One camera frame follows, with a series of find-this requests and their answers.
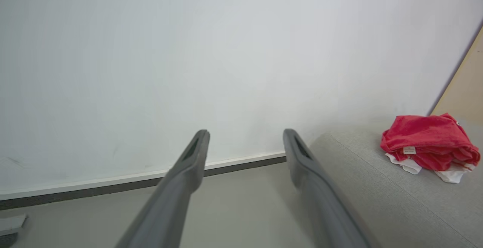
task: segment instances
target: white cloth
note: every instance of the white cloth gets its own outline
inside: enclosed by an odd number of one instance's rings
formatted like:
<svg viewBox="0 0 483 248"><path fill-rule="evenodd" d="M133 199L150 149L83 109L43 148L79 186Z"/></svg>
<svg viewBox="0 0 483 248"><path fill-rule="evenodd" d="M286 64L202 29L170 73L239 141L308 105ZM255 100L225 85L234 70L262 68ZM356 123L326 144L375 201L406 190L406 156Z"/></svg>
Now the white cloth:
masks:
<svg viewBox="0 0 483 248"><path fill-rule="evenodd" d="M409 158L407 160L403 160L401 162L397 161L395 156L386 153L386 156L389 157L391 163L400 165L404 171L409 172L411 174L418 174L422 167L419 166L414 160ZM461 176L463 176L466 172L471 172L475 166L467 163L459 164L459 163L451 163L449 169L441 172L435 171L436 175L440 177L446 183L454 183L459 184L461 181Z"/></svg>

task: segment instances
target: floor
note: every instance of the floor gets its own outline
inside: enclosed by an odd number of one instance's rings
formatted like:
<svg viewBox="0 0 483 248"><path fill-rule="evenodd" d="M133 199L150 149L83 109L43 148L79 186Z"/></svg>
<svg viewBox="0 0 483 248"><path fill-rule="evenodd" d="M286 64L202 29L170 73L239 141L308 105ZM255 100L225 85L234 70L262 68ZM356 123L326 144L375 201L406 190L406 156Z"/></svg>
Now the floor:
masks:
<svg viewBox="0 0 483 248"><path fill-rule="evenodd" d="M27 213L15 248L114 247L154 187L0 212ZM314 247L286 163L208 176L191 197L181 247Z"/></svg>

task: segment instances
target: red cloth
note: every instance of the red cloth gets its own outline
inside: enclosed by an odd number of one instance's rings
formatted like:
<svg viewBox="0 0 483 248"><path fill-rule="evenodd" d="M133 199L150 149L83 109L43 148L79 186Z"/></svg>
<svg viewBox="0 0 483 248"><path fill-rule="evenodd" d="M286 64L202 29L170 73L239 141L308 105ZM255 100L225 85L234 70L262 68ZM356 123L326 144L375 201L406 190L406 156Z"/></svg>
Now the red cloth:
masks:
<svg viewBox="0 0 483 248"><path fill-rule="evenodd" d="M397 116L389 130L383 133L381 148L394 155L398 161L409 157L403 147L414 146L416 154L410 155L421 167L445 171L450 163L480 161L478 148L471 144L463 128L445 113L441 116Z"/></svg>

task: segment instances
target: wall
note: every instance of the wall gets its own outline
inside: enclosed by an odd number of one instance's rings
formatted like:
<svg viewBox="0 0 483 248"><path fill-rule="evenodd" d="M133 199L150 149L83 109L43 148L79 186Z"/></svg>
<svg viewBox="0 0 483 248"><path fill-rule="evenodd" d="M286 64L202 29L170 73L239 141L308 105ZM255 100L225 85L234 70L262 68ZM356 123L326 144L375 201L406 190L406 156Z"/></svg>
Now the wall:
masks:
<svg viewBox="0 0 483 248"><path fill-rule="evenodd" d="M483 0L0 0L0 190L426 114Z"/></svg>

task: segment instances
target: clothing tag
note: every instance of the clothing tag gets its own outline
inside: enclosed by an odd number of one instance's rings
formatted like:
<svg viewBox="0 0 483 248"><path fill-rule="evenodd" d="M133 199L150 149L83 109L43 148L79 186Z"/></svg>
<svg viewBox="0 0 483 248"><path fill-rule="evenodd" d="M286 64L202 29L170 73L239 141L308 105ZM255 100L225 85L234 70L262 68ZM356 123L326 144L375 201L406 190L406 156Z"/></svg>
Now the clothing tag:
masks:
<svg viewBox="0 0 483 248"><path fill-rule="evenodd" d="M416 148L414 146L408 146L402 149L402 152L405 155L415 155L416 154Z"/></svg>

